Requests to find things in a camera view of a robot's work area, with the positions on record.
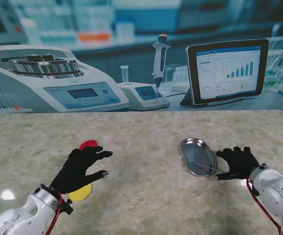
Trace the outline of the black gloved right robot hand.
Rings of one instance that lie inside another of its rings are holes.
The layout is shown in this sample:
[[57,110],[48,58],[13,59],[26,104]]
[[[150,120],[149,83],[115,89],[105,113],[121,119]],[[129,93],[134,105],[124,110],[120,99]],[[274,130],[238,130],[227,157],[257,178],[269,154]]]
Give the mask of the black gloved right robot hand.
[[216,155],[224,159],[229,171],[217,174],[218,180],[233,180],[233,179],[247,179],[251,172],[260,166],[257,159],[251,153],[250,147],[245,146],[243,150],[240,147],[225,148],[222,151],[217,151]]

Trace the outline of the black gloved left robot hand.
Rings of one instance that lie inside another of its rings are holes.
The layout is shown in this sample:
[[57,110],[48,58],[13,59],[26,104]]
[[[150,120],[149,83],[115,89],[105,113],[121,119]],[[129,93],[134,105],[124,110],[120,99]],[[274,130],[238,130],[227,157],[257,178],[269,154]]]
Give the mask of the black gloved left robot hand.
[[74,149],[50,186],[59,193],[66,194],[100,180],[108,175],[107,171],[100,170],[90,175],[86,172],[98,160],[112,155],[112,151],[104,151],[101,146],[87,146],[82,150]]

